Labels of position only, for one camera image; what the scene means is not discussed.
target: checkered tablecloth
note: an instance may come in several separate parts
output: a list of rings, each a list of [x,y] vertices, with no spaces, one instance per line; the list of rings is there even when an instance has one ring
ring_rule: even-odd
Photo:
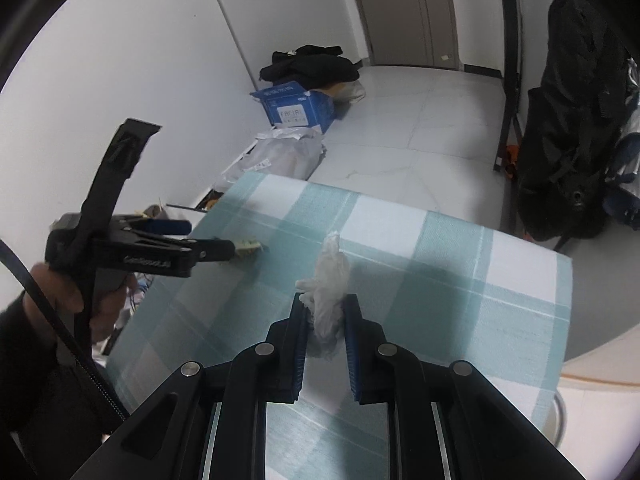
[[[108,363],[125,405],[135,409],[185,361],[218,364],[264,340],[334,231],[351,264],[349,292],[389,341],[422,360],[472,362],[542,426],[569,327],[568,258],[438,213],[258,173],[193,236],[255,237],[267,249],[199,264],[188,280],[155,280]],[[344,342],[331,360],[308,357],[300,400],[268,405],[268,477],[384,478],[385,417],[383,406],[353,402]]]

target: crumpled white plastic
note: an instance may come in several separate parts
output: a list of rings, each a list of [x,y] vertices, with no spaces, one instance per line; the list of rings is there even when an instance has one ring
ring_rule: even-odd
[[[296,288],[303,292],[300,301],[311,314],[313,333],[308,344],[311,353],[319,350],[320,354],[327,354],[335,348],[342,329],[342,300],[347,294],[349,274],[349,261],[340,252],[340,235],[331,233],[322,242],[316,275],[296,282]]]

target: black cable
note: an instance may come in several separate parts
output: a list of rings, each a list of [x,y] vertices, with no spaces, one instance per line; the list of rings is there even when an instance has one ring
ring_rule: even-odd
[[[94,385],[100,393],[104,396],[107,402],[113,408],[113,411],[118,415],[120,420],[124,421],[129,416],[129,412],[124,407],[123,403],[114,393],[109,383],[100,375],[100,372],[95,367],[94,362],[87,358],[82,352],[82,349],[71,335],[69,330],[66,329],[64,323],[58,317],[56,310],[51,306],[49,300],[44,295],[42,289],[38,283],[33,279],[31,273],[22,264],[20,258],[5,244],[0,238],[0,262],[9,269],[9,272],[15,276],[15,279],[20,282],[24,287],[25,292],[31,297],[33,303],[36,304],[42,315],[47,322],[51,325],[56,335],[64,343],[64,345],[73,354],[76,362],[80,365],[84,373],[93,381]]]

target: human hand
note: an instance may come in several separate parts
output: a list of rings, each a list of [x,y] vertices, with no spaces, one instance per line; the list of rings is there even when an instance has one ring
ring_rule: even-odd
[[[84,309],[82,294],[70,277],[50,270],[49,266],[44,263],[36,264],[31,269],[31,275],[55,309],[65,310],[72,314],[82,312]],[[135,277],[129,275],[124,285],[100,300],[98,308],[94,309],[94,314],[89,322],[92,342],[102,341],[111,335],[113,325],[127,299],[127,287],[135,288],[136,286]],[[55,345],[57,339],[55,331],[28,294],[24,295],[22,307],[42,343],[47,347]]]

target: blue cardboard box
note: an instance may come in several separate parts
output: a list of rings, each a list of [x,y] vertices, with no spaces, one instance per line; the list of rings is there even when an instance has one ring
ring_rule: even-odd
[[[305,90],[292,81],[252,92],[260,99],[271,124],[279,128],[309,126],[325,133],[334,122],[334,100],[318,90]]]

